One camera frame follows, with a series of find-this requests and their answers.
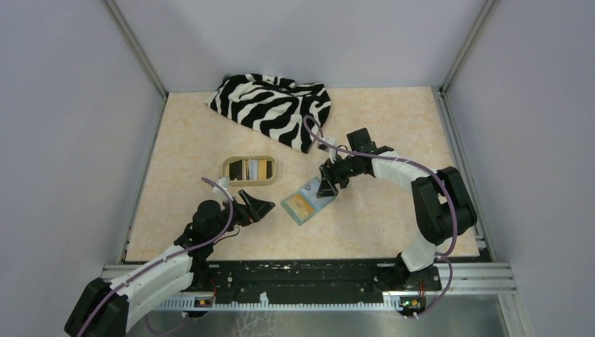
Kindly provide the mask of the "white card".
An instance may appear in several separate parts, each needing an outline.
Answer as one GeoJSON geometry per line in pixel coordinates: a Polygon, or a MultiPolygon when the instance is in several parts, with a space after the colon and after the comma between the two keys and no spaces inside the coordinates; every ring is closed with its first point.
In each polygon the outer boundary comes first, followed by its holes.
{"type": "Polygon", "coordinates": [[[247,177],[249,180],[257,180],[259,172],[259,160],[249,159],[247,168],[247,177]]]}

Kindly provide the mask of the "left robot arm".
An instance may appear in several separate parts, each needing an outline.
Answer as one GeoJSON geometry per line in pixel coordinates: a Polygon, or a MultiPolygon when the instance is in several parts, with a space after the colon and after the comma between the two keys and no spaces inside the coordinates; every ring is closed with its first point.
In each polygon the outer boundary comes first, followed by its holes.
{"type": "Polygon", "coordinates": [[[234,227],[261,221],[275,203],[245,190],[241,201],[224,193],[224,201],[201,202],[182,234],[162,254],[110,280],[89,282],[69,315],[68,336],[125,336],[147,313],[174,294],[200,291],[210,281],[207,259],[221,236],[234,227]]]}

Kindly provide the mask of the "green card holder wallet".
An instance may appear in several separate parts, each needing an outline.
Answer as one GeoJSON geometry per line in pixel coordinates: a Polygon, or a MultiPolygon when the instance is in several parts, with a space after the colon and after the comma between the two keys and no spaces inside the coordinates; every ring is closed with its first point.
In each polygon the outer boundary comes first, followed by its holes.
{"type": "Polygon", "coordinates": [[[281,202],[283,209],[297,225],[304,225],[335,200],[335,197],[317,196],[320,184],[320,178],[312,178],[298,191],[281,202]]]}

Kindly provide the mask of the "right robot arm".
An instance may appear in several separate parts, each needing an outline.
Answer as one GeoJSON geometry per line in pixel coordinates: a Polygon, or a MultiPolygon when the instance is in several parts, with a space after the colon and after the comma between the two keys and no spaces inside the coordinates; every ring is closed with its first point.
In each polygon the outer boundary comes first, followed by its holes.
{"type": "Polygon", "coordinates": [[[378,147],[366,128],[349,133],[347,139],[351,148],[342,158],[342,150],[332,138],[316,138],[319,149],[328,152],[328,159],[319,167],[321,182],[316,195],[335,197],[351,178],[363,174],[411,193],[417,234],[396,257],[395,280],[403,289],[414,289],[422,281],[422,270],[439,256],[439,248],[448,244],[447,250],[452,251],[456,238],[477,222],[462,176],[452,166],[433,170],[400,156],[391,147],[378,147]]]}

